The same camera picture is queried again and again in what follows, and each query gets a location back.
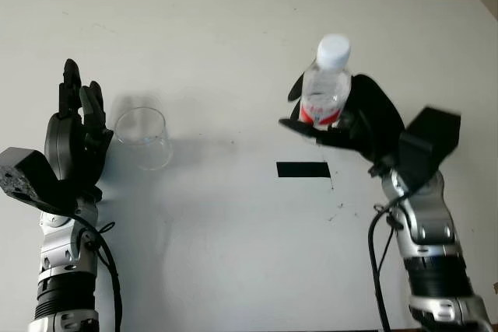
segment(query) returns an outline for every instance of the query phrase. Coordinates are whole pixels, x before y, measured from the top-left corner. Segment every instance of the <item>plastic bottle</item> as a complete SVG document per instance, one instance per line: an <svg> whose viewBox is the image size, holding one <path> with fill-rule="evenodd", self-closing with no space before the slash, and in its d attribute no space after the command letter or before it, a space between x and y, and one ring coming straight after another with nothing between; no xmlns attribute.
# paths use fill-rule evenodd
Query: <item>plastic bottle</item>
<svg viewBox="0 0 498 332"><path fill-rule="evenodd" d="M351 91L346 69L350 52L349 39L343 35L323 37L317 58L304 72L300 121L322 128L338 120Z"/></svg>

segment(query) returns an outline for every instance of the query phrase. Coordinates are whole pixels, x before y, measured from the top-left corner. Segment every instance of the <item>wire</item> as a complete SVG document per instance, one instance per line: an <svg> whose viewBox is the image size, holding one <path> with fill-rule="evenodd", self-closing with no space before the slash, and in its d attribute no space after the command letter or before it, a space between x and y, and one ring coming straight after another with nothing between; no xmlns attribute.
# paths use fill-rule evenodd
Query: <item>wire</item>
<svg viewBox="0 0 498 332"><path fill-rule="evenodd" d="M400 197L395 198L388 202L384 207L380 207L378 204L374 205L374 208L377 210L377 214L373 217L372 222L370 223L370 227L368 228L368 253L370 255L370 264L372 265L372 275L373 275L373 286L375 287L375 298L377 299L377 307L379 309L379 316L381 317L382 328L384 332L391 332L391 327L389 326L388 313L386 312L386 306L384 304L384 297L382 296L382 288L381 288L381 277L380 277L380 267L377 267L377 258L375 257L375 248L374 248L374 231L375 226L381 219L382 215L388 213L391 208L404 201L405 199L412 196L415 191L406 192ZM387 247L384 249L384 255L381 260L381 265L384 262L384 256L387 252Z"/></svg>
<svg viewBox="0 0 498 332"><path fill-rule="evenodd" d="M394 233L395 233L395 228L391 227L391 232L389 233L389 238L388 241L386 242L386 246L384 247L384 252L382 253L382 259L381 262L379 263L379 268L377 269L377 272L379 274L381 274L382 264L384 263L384 259L386 257L386 254L388 253L389 244L391 244L392 236L394 235Z"/></svg>
<svg viewBox="0 0 498 332"><path fill-rule="evenodd" d="M102 247L102 250L107 258L107 261L103 260L102 255L100 254L100 250L97 250L97 255L102 260L103 264L107 267L110 274L110 279L112 282L112 292L114 295L114 330L116 332L119 332L121 329L121 320L123 318L121 287L119 285L116 263L114 262L114 258L112 257L112 253L110 252L110 248L107 245L106 240L102 237L102 233L109 231L109 229L112 229L115 223L111 222L105 225L100 231L97 231L97 229L93 227L89 222L76 214L68 215L68 217L84 225L85 228L95 236L97 244Z"/></svg>

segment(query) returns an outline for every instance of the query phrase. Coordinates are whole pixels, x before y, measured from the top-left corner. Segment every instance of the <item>silver robotic arm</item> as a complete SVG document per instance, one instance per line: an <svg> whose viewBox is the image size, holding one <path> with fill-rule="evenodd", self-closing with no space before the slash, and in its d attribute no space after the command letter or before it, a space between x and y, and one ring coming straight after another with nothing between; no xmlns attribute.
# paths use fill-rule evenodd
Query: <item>silver robotic arm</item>
<svg viewBox="0 0 498 332"><path fill-rule="evenodd" d="M382 187L390 200L408 192L394 170ZM482 298L475 295L438 171L416 194L392 209L399 252L409 273L413 318L429 331L493 332Z"/></svg>
<svg viewBox="0 0 498 332"><path fill-rule="evenodd" d="M300 98L301 75L288 100ZM394 104L366 75L354 75L339 121L327 130L299 121L300 103L280 124L320 145L359 152L373 166L391 201L370 225L369 251L379 314L391 331L382 298L374 253L374 229L383 214L396 231L399 251L409 273L409 309L424 330L492 332L482 299L472 291L451 214L444 203L444 180L438 171L458 145L460 116L424 108L405 128Z"/></svg>
<svg viewBox="0 0 498 332"><path fill-rule="evenodd" d="M75 213L95 226L98 211L90 196L77 201ZM38 305L29 332L98 332L95 310L96 238L81 223L42 212Z"/></svg>
<svg viewBox="0 0 498 332"><path fill-rule="evenodd" d="M58 112L48 123L44 154L19 148L0 153L0 187L42 211L37 307L28 331L99 331L93 295L98 257L110 272L114 330L119 331L122 304L117 269L101 235L109 226L95 228L96 203L102 199L96 183L113 132L105 125L100 86L96 82L82 86L78 65L70 59L65 63L58 103Z"/></svg>

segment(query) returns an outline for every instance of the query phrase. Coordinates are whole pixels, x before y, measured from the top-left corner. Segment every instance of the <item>drinking glass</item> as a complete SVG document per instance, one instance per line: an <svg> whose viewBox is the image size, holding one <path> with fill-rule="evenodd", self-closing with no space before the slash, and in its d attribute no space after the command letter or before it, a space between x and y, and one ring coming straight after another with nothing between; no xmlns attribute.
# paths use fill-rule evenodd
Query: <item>drinking glass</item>
<svg viewBox="0 0 498 332"><path fill-rule="evenodd" d="M136 107L127 110L117 120L114 133L140 169L157 170L171 160L173 147L166 120L156 109Z"/></svg>

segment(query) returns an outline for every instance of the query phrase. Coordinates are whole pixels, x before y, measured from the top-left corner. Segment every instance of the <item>white table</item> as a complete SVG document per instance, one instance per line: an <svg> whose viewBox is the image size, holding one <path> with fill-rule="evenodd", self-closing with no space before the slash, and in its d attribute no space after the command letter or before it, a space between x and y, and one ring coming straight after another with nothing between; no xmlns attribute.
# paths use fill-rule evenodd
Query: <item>white table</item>
<svg viewBox="0 0 498 332"><path fill-rule="evenodd" d="M350 68L375 78L405 123L427 104L462 112L442 165L468 275L496 322L498 27L478 0L0 0L0 149L43 151L66 58L127 105L164 110L162 173L134 173L113 144L100 221L116 257L123 331L344 330L380 326L366 231L385 201L369 164L277 125L321 36L349 35ZM330 180L278 179L275 161L328 161ZM38 211L0 194L0 330L33 317ZM377 234L378 250L387 236ZM383 268L393 327L415 325L395 245ZM97 308L112 326L110 280Z"/></svg>

